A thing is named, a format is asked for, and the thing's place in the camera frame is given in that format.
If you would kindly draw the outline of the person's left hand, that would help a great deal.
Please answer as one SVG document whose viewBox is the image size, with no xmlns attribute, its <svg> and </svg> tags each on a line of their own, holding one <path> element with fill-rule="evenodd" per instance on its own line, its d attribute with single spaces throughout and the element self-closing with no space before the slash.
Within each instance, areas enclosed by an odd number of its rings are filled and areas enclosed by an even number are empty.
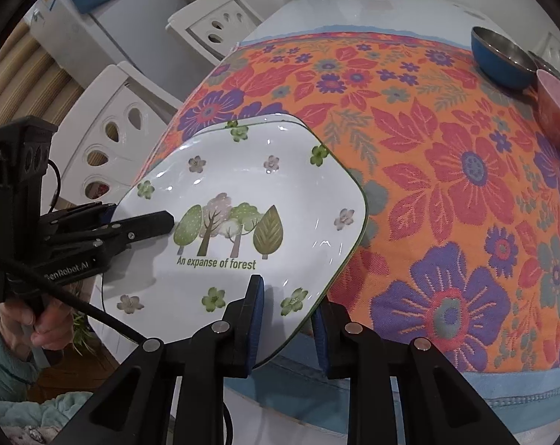
<svg viewBox="0 0 560 445">
<path fill-rule="evenodd" d="M 72 309 L 58 299 L 50 299 L 36 317 L 21 300 L 9 299 L 0 304 L 0 335 L 19 360 L 27 360 L 34 347 L 64 350 L 74 336 Z"/>
</svg>

